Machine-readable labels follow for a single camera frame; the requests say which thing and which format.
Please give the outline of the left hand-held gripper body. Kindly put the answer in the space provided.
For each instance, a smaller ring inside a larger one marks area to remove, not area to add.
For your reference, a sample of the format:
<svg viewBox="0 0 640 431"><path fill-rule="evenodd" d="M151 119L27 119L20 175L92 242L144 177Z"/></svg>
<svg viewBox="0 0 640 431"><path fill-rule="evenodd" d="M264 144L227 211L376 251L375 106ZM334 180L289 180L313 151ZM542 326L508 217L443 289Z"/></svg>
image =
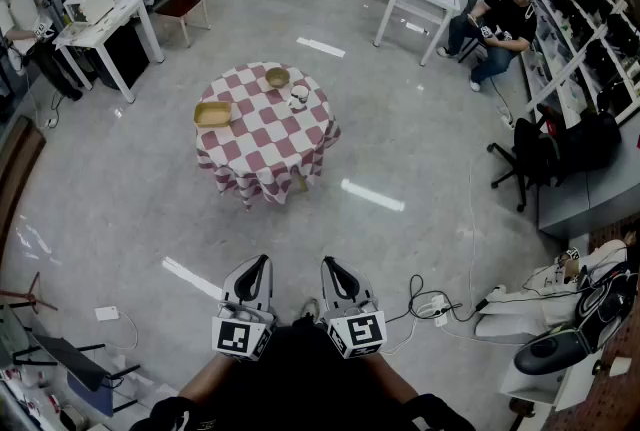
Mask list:
<svg viewBox="0 0 640 431"><path fill-rule="evenodd" d="M238 303L222 301L212 318L212 349L245 361L261 358L277 324L267 300Z"/></svg>

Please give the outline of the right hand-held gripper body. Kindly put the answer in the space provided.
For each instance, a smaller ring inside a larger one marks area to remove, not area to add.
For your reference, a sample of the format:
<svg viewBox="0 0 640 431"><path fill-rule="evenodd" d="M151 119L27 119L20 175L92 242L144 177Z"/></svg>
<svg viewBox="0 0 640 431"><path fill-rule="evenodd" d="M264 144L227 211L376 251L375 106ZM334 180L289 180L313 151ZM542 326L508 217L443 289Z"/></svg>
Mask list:
<svg viewBox="0 0 640 431"><path fill-rule="evenodd" d="M384 312L376 302L350 307L328 304L322 322L330 341L344 359L375 354L387 341Z"/></svg>

